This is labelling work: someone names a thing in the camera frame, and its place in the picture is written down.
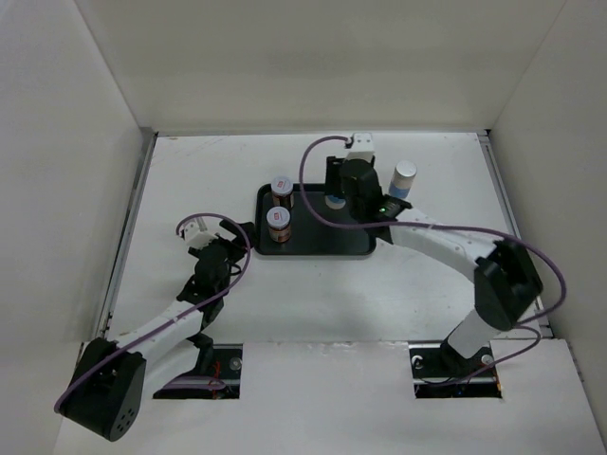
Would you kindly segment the brown sauce jar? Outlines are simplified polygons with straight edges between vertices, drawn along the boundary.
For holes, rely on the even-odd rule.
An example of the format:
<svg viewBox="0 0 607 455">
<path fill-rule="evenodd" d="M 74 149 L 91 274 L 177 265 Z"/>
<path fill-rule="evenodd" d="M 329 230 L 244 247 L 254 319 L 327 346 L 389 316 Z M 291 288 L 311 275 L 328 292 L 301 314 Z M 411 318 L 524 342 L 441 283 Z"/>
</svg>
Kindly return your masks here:
<svg viewBox="0 0 607 455">
<path fill-rule="evenodd" d="M 288 209 L 284 207 L 272 207 L 267 212 L 266 220 L 269 236 L 272 241 L 282 244 L 289 240 L 291 236 L 291 215 Z"/>
<path fill-rule="evenodd" d="M 294 207 L 294 185 L 290 178 L 279 175 L 270 183 L 272 202 L 275 207 L 292 210 Z"/>
</svg>

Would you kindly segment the blue-label shaker bottle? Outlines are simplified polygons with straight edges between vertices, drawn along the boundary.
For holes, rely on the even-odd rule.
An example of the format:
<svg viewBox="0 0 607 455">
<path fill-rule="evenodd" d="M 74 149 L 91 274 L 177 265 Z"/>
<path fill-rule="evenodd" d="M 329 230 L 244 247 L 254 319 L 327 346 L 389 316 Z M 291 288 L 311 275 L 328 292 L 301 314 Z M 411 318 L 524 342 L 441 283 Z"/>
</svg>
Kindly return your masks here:
<svg viewBox="0 0 607 455">
<path fill-rule="evenodd" d="M 399 161 L 395 165 L 388 193 L 395 198 L 405 200 L 413 187 L 416 175 L 417 167 L 413 162 Z"/>
<path fill-rule="evenodd" d="M 324 202 L 327 207 L 332 210 L 343 209 L 346 205 L 346 201 L 344 198 L 338 195 L 326 193 L 324 195 Z"/>
</svg>

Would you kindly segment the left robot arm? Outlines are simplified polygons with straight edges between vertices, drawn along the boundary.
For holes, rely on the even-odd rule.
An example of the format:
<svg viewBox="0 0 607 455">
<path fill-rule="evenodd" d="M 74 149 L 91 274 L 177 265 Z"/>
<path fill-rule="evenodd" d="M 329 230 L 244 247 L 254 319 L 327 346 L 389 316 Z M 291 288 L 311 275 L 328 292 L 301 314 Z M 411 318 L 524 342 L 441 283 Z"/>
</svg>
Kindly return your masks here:
<svg viewBox="0 0 607 455">
<path fill-rule="evenodd" d="M 175 300 L 157 317 L 114 340 L 97 337 L 83 350 L 55 413 L 115 442 L 135 422 L 149 394 L 187 373 L 212 369 L 212 340 L 203 331 L 223 308 L 223 299 L 243 278 L 255 242 L 255 226 L 219 216 L 232 234 L 208 233 L 205 214 L 191 215 L 176 229 L 196 259 L 194 272 Z"/>
</svg>

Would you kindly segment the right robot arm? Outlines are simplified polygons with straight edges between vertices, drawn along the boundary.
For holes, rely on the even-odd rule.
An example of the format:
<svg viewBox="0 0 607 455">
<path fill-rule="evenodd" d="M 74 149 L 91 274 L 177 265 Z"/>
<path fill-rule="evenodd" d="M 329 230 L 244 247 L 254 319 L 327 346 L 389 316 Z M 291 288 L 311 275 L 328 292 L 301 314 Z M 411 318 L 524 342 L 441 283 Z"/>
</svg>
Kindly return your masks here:
<svg viewBox="0 0 607 455">
<path fill-rule="evenodd" d="M 543 283 L 521 244 L 440 229 L 409 202 L 385 194 L 374 161 L 362 154 L 327 157 L 327 192 L 345 201 L 355 224 L 369 236 L 420 252 L 473 284 L 473 309 L 442 341 L 439 354 L 447 373 L 462 374 L 493 338 L 516 326 Z"/>
</svg>

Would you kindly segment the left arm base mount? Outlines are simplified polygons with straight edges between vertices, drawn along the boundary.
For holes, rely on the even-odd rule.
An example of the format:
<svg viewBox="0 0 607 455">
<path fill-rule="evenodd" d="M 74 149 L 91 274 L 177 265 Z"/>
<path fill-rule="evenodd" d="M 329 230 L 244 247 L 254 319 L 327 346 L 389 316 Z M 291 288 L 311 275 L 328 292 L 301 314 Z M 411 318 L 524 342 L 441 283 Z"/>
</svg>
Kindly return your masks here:
<svg viewBox="0 0 607 455">
<path fill-rule="evenodd" d="M 193 367 L 157 390 L 155 400 L 234 400 L 240 398 L 244 348 L 242 344 L 215 344 L 199 334 L 189 339 L 197 349 Z"/>
</svg>

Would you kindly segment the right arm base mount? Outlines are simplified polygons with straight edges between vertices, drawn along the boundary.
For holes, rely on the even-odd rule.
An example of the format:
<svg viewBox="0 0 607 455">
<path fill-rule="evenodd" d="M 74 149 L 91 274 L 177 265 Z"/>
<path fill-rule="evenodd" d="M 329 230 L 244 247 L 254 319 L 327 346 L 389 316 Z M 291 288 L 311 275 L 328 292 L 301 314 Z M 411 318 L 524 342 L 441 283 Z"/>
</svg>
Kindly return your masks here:
<svg viewBox="0 0 607 455">
<path fill-rule="evenodd" d="M 469 377 L 493 361 L 488 345 L 462 362 L 449 360 L 436 343 L 411 344 L 409 356 L 417 399 L 502 398 L 495 367 Z"/>
</svg>

